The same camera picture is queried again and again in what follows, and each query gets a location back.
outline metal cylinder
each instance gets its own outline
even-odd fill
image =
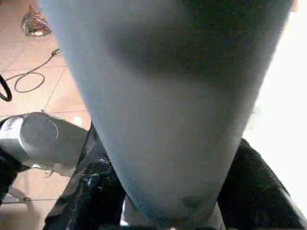
[[[134,206],[162,227],[199,226],[291,1],[41,3]]]

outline tiled floor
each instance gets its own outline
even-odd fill
[[[58,48],[51,34],[33,38],[24,36],[20,31],[20,20],[27,11],[28,4],[36,5],[35,0],[3,0],[0,3],[0,74],[5,79],[40,65]],[[63,55],[55,56],[38,72],[46,77],[44,84],[28,93],[13,91],[13,101],[10,103],[0,101],[0,120],[11,115],[45,110],[53,116],[88,129],[90,117]],[[40,81],[39,75],[29,75],[20,81],[18,89],[31,89]],[[14,83],[15,80],[9,82],[11,89]],[[1,205],[0,229],[42,229],[45,216],[68,180],[68,177],[57,173],[46,178],[44,171],[38,169],[20,173],[13,186],[23,191],[32,201],[27,201],[26,204]]]

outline black plastic sheet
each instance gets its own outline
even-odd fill
[[[125,197],[94,128],[88,132],[78,166],[47,216],[45,230],[96,230],[118,225]]]
[[[124,197],[125,191],[92,126],[77,169],[46,218],[44,230],[127,229],[119,227]],[[218,203],[226,228],[307,226],[282,183],[245,140],[240,143]]]

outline silver metal object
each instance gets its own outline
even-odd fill
[[[8,118],[0,128],[0,146],[31,168],[69,175],[73,171],[87,131],[45,113]]]

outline plastic bag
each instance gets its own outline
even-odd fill
[[[47,216],[44,230],[121,229],[124,197],[125,191],[92,126],[77,169]],[[227,229],[307,227],[282,183],[244,139],[217,201]]]
[[[36,11],[33,5],[29,5],[29,11],[21,21],[21,30],[26,36],[45,36],[51,33],[49,24],[42,14]]]
[[[48,214],[44,229],[96,230],[106,224],[119,225],[125,195],[92,125],[76,171]]]

